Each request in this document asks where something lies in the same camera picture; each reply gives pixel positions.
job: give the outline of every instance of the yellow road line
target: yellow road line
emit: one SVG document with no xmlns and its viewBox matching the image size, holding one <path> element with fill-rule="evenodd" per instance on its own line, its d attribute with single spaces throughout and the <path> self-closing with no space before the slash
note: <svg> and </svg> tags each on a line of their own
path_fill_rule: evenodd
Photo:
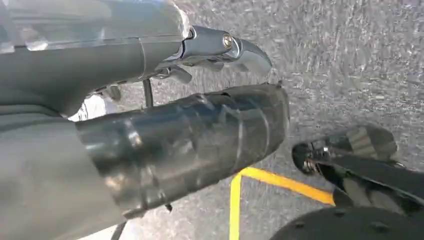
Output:
<svg viewBox="0 0 424 240">
<path fill-rule="evenodd" d="M 290 178 L 253 167 L 245 168 L 241 170 L 240 173 L 243 176 L 253 178 L 267 184 L 290 189 L 293 192 L 305 195 L 306 197 L 317 200 L 323 204 L 334 205 L 333 196 L 331 193 L 316 189 Z"/>
<path fill-rule="evenodd" d="M 237 174 L 231 181 L 229 202 L 229 240 L 239 240 L 240 235 L 240 193 L 242 175 Z"/>
<path fill-rule="evenodd" d="M 229 240 L 239 240 L 240 237 L 240 195 L 242 176 L 256 179 L 260 182 L 290 189 L 324 204 L 334 205 L 333 196 L 304 183 L 292 180 L 258 168 L 247 167 L 241 170 L 231 181 L 229 204 Z"/>
</svg>

